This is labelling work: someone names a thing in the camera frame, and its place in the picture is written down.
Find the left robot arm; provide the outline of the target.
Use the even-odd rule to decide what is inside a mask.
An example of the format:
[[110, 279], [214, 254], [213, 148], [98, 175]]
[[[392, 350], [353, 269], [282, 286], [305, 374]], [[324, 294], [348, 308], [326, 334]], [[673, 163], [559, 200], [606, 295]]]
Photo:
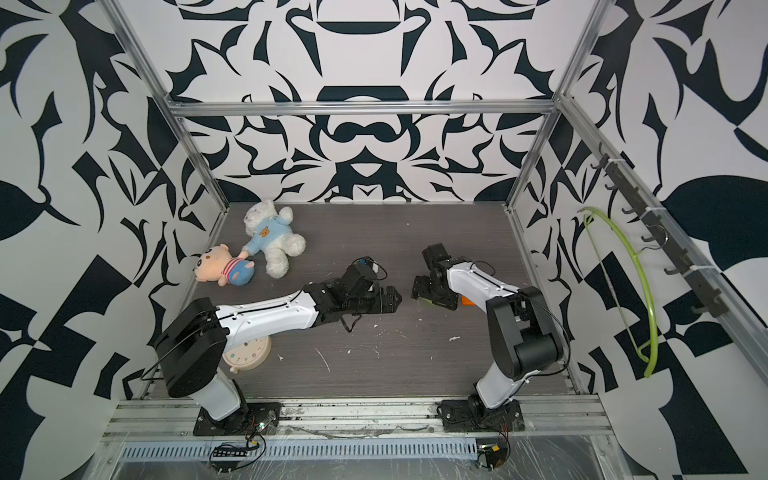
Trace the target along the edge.
[[346, 316], [393, 314], [402, 296], [381, 281], [374, 260], [362, 257], [342, 276], [283, 297], [241, 305], [192, 301], [153, 344], [168, 395], [194, 400], [215, 422], [245, 412], [241, 390], [220, 368], [226, 352], [263, 337], [343, 322]]

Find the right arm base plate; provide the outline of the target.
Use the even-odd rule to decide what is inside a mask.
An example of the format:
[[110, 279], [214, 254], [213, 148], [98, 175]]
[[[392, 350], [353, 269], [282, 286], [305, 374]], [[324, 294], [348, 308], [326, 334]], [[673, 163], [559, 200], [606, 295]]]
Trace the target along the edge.
[[466, 400], [443, 400], [437, 405], [437, 414], [448, 432], [497, 431], [522, 432], [526, 429], [520, 404], [511, 400], [489, 409], [478, 395]]

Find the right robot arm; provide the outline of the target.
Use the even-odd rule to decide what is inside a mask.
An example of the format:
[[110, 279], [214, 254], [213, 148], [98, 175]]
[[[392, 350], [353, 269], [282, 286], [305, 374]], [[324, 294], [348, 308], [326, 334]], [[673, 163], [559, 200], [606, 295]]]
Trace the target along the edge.
[[451, 311], [466, 299], [486, 314], [493, 363], [475, 386], [483, 409], [509, 403], [527, 381], [565, 359], [560, 322], [538, 288], [506, 284], [440, 243], [422, 255], [429, 273], [415, 278], [414, 299]]

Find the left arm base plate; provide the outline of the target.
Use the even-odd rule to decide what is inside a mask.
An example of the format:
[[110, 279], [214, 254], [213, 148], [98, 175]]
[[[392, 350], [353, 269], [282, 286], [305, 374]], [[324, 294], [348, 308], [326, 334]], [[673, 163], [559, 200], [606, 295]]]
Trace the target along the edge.
[[282, 407], [283, 404], [280, 402], [247, 402], [222, 420], [214, 420], [209, 412], [201, 407], [193, 428], [193, 435], [195, 437], [248, 436], [252, 433], [268, 432], [278, 426]]

